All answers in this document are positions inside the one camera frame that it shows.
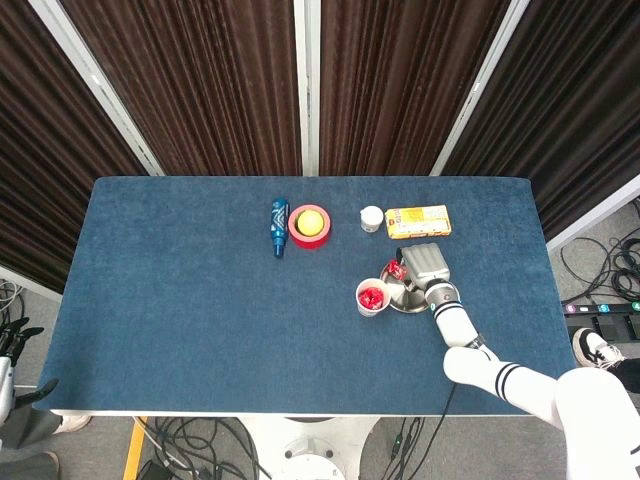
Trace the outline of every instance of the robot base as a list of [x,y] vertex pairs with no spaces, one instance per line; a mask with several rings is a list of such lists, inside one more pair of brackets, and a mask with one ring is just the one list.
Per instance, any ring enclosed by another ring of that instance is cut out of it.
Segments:
[[[273,480],[358,480],[364,443],[380,417],[308,423],[277,416],[240,417]],[[264,473],[260,479],[266,480]]]

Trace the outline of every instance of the white cup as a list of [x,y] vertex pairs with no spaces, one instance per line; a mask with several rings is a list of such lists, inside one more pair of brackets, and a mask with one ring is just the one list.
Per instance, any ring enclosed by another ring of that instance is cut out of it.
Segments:
[[[360,295],[360,293],[362,293],[364,289],[370,288],[370,287],[375,287],[382,290],[382,294],[383,294],[382,307],[379,308],[378,310],[370,310],[366,308],[365,306],[360,304],[360,300],[358,299],[358,296]],[[365,317],[373,317],[374,315],[377,315],[378,313],[380,313],[382,310],[384,310],[389,306],[390,301],[391,301],[391,293],[389,292],[389,287],[387,286],[386,283],[384,283],[379,278],[367,278],[366,280],[361,281],[360,285],[358,285],[358,288],[356,288],[356,305],[358,305],[358,311],[360,312],[360,314],[364,315]]]
[[369,205],[360,210],[360,226],[365,232],[373,233],[377,231],[383,220],[384,213],[375,205]]

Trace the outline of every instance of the blue bottle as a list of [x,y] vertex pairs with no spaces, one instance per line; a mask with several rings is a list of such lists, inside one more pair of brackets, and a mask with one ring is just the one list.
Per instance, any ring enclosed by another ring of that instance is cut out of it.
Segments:
[[276,258],[282,258],[284,245],[287,243],[289,231],[289,202],[286,198],[278,197],[271,205],[271,241],[273,242],[273,254]]

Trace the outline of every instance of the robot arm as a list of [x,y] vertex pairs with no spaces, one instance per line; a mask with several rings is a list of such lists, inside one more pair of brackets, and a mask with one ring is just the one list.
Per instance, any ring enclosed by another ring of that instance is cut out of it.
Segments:
[[46,397],[58,384],[54,379],[33,393],[15,397],[13,370],[27,340],[43,332],[43,328],[21,330],[28,318],[11,322],[0,330],[0,426],[4,425],[11,412]]
[[450,283],[449,268],[434,243],[398,252],[407,267],[408,289],[420,289],[449,347],[444,371],[456,383],[473,385],[562,430],[567,478],[638,479],[640,416],[620,381],[596,368],[551,378],[504,362],[485,344]]

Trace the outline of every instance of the person's foot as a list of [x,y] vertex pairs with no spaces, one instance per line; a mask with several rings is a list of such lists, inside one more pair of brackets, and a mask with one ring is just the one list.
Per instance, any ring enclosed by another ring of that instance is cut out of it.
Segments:
[[65,415],[62,417],[62,422],[60,426],[56,429],[52,435],[56,435],[58,433],[70,433],[77,432],[78,430],[87,426],[87,423],[91,421],[90,416],[79,416],[79,415]]
[[573,353],[583,367],[609,369],[616,366],[624,356],[617,347],[590,328],[581,328],[573,335]]
[[53,463],[56,466],[56,473],[60,473],[60,460],[58,460],[58,456],[53,453],[53,452],[42,452],[45,455],[49,455],[51,457],[51,460],[53,460]]

